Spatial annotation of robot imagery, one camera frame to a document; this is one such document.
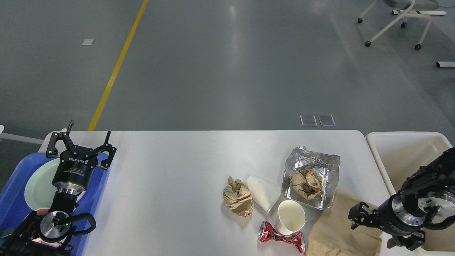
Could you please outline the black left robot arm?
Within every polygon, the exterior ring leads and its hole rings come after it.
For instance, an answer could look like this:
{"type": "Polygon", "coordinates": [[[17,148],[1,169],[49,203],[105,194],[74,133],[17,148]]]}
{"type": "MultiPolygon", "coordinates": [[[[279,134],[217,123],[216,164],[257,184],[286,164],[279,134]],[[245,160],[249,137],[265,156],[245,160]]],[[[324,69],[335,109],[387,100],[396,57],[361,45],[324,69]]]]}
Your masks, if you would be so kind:
{"type": "Polygon", "coordinates": [[[53,132],[45,152],[48,159],[57,159],[52,179],[56,188],[47,212],[32,210],[1,244],[2,256],[70,256],[72,238],[91,233],[96,220],[89,211],[80,212],[78,198],[89,196],[91,179],[96,168],[107,170],[117,148],[109,142],[97,148],[74,144],[70,132],[74,121],[65,131],[53,132]]]}

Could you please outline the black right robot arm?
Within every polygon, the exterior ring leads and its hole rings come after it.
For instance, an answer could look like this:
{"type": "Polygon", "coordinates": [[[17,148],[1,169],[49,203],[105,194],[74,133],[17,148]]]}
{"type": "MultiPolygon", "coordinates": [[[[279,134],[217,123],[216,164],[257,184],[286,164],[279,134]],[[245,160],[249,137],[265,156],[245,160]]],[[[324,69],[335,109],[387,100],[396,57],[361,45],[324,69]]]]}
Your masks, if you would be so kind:
{"type": "Polygon", "coordinates": [[[454,224],[455,149],[406,178],[401,189],[377,209],[359,202],[348,213],[351,229],[377,228],[391,235],[387,248],[410,251],[425,243],[425,229],[444,230],[454,224]]]}

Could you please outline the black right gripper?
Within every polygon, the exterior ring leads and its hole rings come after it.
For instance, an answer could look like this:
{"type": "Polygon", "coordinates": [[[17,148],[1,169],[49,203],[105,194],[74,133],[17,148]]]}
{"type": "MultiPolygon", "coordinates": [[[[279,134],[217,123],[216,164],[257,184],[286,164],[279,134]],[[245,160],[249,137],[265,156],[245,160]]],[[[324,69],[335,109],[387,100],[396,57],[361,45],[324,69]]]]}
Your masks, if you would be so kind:
{"type": "Polygon", "coordinates": [[[418,206],[414,196],[394,195],[377,209],[371,209],[366,202],[359,202],[349,210],[351,230],[358,226],[378,228],[392,237],[387,248],[406,247],[409,251],[425,244],[424,227],[427,212],[418,206]]]}

